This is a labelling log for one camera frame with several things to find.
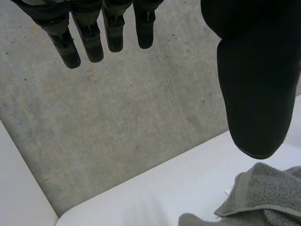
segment concrete floor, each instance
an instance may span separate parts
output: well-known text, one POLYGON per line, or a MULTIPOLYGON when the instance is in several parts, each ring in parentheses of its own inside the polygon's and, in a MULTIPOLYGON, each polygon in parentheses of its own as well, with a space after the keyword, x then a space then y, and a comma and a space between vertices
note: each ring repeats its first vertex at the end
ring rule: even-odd
POLYGON ((70 70, 43 30, 1 3, 0 119, 58 216, 227 130, 219 38, 199 0, 165 0, 156 16, 154 45, 142 50, 126 12, 120 53, 100 16, 97 64, 71 22, 82 64, 70 70))

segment towel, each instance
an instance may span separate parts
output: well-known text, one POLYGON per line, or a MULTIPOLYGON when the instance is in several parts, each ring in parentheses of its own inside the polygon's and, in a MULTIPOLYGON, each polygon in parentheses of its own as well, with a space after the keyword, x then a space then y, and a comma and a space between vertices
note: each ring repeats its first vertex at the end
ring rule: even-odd
POLYGON ((179 226, 300 226, 301 167, 285 171, 257 163, 239 174, 229 198, 215 211, 220 222, 183 214, 179 226))

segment black glove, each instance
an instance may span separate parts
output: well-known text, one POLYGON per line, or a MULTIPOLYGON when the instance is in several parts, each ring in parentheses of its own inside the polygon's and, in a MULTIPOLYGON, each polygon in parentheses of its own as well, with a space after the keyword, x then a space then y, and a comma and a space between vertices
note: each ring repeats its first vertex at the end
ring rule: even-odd
MULTIPOLYGON (((97 18, 103 10, 105 32, 110 51, 123 48, 123 14, 133 0, 12 0, 51 38, 63 62, 69 68, 80 65, 73 39, 69 32, 69 12, 79 31, 89 60, 93 63, 103 59, 103 48, 97 18)), ((155 9, 163 0, 134 0, 136 31, 141 48, 153 43, 155 9)))
POLYGON ((218 74, 230 133, 256 159, 270 157, 288 131, 301 65, 300 0, 202 0, 222 38, 218 74))

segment black cloth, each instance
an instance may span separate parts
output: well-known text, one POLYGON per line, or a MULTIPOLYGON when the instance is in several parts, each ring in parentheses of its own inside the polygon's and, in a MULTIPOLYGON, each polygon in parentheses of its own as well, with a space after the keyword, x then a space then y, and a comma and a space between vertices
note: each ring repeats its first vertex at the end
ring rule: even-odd
POLYGON ((57 4, 29 5, 21 0, 11 0, 34 20, 53 20, 67 15, 71 10, 70 1, 57 4))
POLYGON ((202 0, 235 144, 270 157, 288 131, 301 63, 300 0, 202 0))

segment glove finger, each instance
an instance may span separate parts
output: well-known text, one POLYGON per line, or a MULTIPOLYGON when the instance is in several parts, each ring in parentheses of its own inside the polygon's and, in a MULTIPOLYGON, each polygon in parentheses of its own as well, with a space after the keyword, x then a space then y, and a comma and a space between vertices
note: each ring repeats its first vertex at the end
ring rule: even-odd
POLYGON ((301 71, 300 10, 298 1, 289 1, 251 28, 228 33, 218 46, 230 133, 256 159, 279 148, 291 122, 301 71))
POLYGON ((103 47, 100 41, 100 30, 97 18, 102 7, 100 0, 71 2, 71 13, 79 31, 89 60, 93 63, 103 59, 103 47))
POLYGON ((69 32, 69 2, 45 5, 29 5, 13 0, 34 22, 47 32, 57 52, 69 68, 80 66, 79 54, 69 32))
POLYGON ((120 52, 123 49, 123 14, 132 4, 132 0, 104 0, 103 21, 108 47, 111 52, 120 52))
POLYGON ((80 57, 68 28, 69 14, 51 21, 37 20, 36 23, 47 32, 64 64, 70 69, 79 67, 80 57))
POLYGON ((155 10, 162 2, 163 0, 134 0, 136 32, 140 48, 146 49, 153 44, 155 10))

